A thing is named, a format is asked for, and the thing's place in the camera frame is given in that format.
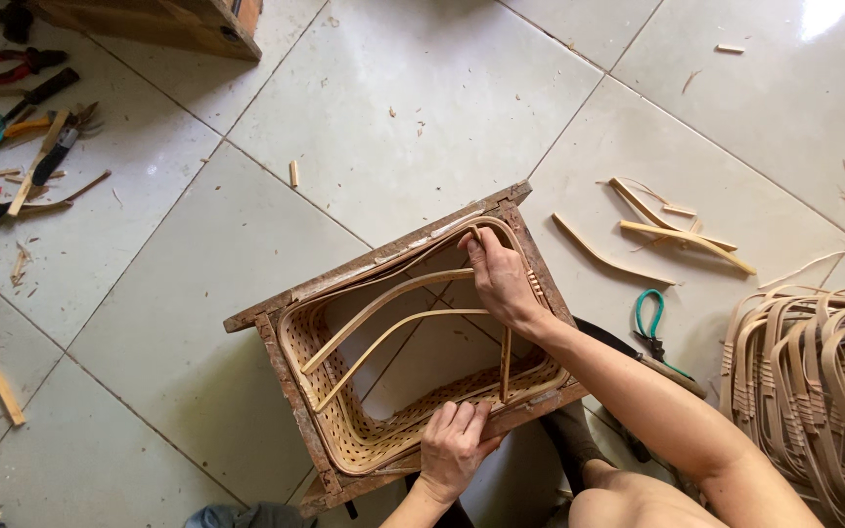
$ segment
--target blue cloth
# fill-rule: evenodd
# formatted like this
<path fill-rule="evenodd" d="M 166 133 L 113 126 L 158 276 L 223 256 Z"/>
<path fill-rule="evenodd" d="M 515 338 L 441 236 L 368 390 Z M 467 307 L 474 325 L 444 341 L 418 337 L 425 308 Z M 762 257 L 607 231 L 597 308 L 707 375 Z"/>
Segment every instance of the blue cloth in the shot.
<path fill-rule="evenodd" d="M 299 510 L 276 503 L 256 503 L 243 514 L 233 506 L 211 505 L 194 512 L 185 528 L 314 528 L 317 522 L 305 521 Z"/>

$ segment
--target hand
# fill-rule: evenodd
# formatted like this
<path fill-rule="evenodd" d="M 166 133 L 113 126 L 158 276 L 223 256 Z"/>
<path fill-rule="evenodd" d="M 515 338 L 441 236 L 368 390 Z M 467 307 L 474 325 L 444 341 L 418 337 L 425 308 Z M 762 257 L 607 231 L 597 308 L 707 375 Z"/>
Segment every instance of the hand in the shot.
<path fill-rule="evenodd" d="M 466 233 L 458 241 L 458 249 L 467 248 L 471 267 L 475 270 L 475 288 L 488 312 L 504 326 L 525 335 L 541 318 L 550 315 L 537 303 L 520 254 L 500 245 L 490 227 L 482 227 L 485 247 Z"/>
<path fill-rule="evenodd" d="M 447 401 L 436 410 L 422 432 L 422 472 L 413 485 L 448 507 L 465 491 L 478 466 L 500 445 L 504 435 L 481 441 L 491 404 L 482 401 L 455 405 Z"/>

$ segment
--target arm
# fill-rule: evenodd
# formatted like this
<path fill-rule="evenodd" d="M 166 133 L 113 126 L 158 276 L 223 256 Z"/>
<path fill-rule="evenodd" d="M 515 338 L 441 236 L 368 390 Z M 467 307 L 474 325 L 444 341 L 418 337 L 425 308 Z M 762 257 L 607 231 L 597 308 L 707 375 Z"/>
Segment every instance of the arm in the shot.
<path fill-rule="evenodd" d="M 482 228 L 466 234 L 488 311 L 542 347 L 658 455 L 690 476 L 731 526 L 819 525 L 788 481 L 722 414 L 676 383 L 560 321 L 538 305 L 520 255 Z"/>
<path fill-rule="evenodd" d="M 480 441 L 491 404 L 446 402 L 422 432 L 422 472 L 381 528 L 432 528 L 471 482 L 478 466 L 500 445 Z"/>

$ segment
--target bamboo basket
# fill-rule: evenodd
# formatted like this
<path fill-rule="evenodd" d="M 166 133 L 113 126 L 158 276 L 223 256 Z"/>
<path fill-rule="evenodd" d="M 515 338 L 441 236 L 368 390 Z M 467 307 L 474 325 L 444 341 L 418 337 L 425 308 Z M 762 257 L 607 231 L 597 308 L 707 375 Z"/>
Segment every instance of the bamboo basket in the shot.
<path fill-rule="evenodd" d="M 332 335 L 324 318 L 329 303 L 347 292 L 409 270 L 448 244 L 457 243 L 473 227 L 485 226 L 495 231 L 503 245 L 520 253 L 537 301 L 548 309 L 539 282 L 527 267 L 523 250 L 510 227 L 494 217 L 483 216 L 450 224 L 442 232 L 433 232 L 398 257 L 379 262 L 370 270 L 358 270 L 344 281 L 320 286 L 282 312 L 277 325 L 279 346 L 306 396 L 323 446 L 342 473 L 354 476 L 370 474 L 417 450 L 421 432 L 430 416 L 446 401 L 488 401 L 492 404 L 492 414 L 495 414 L 506 406 L 559 388 L 569 380 L 569 373 L 539 349 L 510 363 L 510 330 L 505 329 L 499 351 L 499 367 L 487 368 L 435 387 L 387 420 L 374 419 L 361 407 L 354 394 L 350 375 L 360 368 L 362 360 L 373 352 L 373 347 L 380 340 L 371 345 L 355 366 L 346 365 L 342 354 L 336 349 L 337 345 L 370 314 L 399 294 L 442 280 L 471 280 L 472 272 L 470 269 L 440 271 L 401 283 L 378 297 L 335 335 Z M 434 312 L 437 311 L 416 314 L 411 318 L 487 313 L 486 310 Z M 408 319 L 387 330 L 383 337 Z"/>
<path fill-rule="evenodd" d="M 735 306 L 719 409 L 845 526 L 845 289 L 797 287 Z"/>

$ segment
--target red-handled pliers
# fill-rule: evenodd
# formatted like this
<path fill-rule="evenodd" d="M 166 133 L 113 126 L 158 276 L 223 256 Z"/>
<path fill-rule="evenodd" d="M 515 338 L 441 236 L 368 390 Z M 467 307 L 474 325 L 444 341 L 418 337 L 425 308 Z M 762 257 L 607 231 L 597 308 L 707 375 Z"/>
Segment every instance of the red-handled pliers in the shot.
<path fill-rule="evenodd" d="M 14 83 L 18 79 L 28 77 L 30 73 L 35 75 L 42 67 L 56 66 L 67 60 L 67 53 L 56 50 L 38 51 L 35 48 L 28 48 L 21 52 L 19 50 L 0 50 L 0 62 L 6 60 L 20 60 L 22 64 L 13 67 L 9 71 L 0 73 L 0 85 Z"/>

